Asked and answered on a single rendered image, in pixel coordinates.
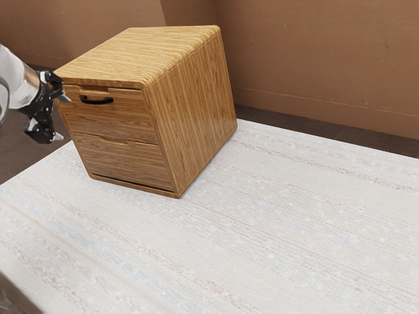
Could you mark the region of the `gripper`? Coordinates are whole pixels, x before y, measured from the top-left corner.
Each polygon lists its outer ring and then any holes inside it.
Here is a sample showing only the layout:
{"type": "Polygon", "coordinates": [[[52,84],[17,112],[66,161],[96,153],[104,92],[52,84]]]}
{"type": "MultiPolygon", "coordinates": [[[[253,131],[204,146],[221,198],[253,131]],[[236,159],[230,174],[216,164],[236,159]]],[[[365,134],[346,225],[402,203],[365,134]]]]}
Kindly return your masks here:
{"type": "Polygon", "coordinates": [[[37,86],[34,96],[20,112],[30,118],[24,133],[38,144],[62,141],[63,135],[56,132],[52,120],[53,99],[71,103],[66,95],[64,80],[52,71],[37,71],[37,86]]]}

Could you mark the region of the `wooden two-drawer cabinet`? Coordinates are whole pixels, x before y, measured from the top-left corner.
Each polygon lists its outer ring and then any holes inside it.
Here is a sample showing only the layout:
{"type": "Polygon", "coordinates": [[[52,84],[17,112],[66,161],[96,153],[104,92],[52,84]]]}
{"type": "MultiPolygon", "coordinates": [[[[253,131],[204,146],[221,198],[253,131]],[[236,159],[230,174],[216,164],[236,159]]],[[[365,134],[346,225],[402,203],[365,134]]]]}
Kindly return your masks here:
{"type": "Polygon", "coordinates": [[[57,69],[88,175],[172,198],[238,124],[218,26],[131,27],[57,69]]]}

